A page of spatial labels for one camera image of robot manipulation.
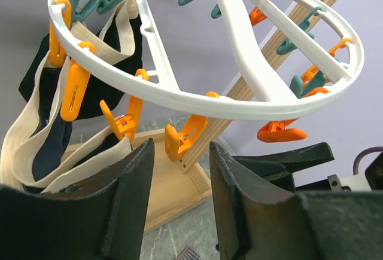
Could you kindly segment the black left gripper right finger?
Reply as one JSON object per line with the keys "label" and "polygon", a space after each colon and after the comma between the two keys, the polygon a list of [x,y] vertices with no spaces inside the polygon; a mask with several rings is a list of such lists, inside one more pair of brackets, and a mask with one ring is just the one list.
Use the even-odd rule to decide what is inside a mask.
{"label": "black left gripper right finger", "polygon": [[279,188],[211,142],[221,259],[381,259],[382,191]]}

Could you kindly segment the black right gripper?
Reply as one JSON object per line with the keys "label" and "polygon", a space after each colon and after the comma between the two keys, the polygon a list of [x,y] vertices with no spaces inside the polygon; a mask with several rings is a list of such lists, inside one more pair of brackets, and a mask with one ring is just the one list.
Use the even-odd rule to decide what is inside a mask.
{"label": "black right gripper", "polygon": [[327,179],[295,187],[292,173],[333,161],[330,146],[325,143],[258,156],[234,155],[234,160],[250,169],[271,184],[286,191],[382,191],[382,152],[363,173],[339,179],[330,175]]}

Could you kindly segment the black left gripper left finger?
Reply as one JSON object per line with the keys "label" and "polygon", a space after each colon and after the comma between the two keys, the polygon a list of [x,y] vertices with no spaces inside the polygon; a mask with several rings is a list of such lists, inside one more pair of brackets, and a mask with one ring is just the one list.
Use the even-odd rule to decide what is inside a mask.
{"label": "black left gripper left finger", "polygon": [[58,193],[1,186],[2,259],[138,259],[154,167],[149,139]]}

